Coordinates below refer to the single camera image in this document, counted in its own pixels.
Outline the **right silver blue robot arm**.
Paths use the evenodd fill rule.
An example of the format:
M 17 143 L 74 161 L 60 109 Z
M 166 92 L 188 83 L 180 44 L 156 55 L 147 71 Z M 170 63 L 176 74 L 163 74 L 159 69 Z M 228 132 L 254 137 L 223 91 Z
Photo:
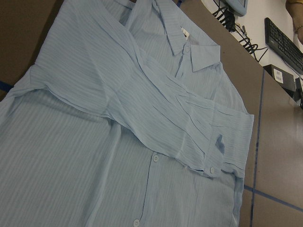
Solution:
M 248 0 L 224 0 L 224 3 L 226 3 L 239 17 L 247 14 Z

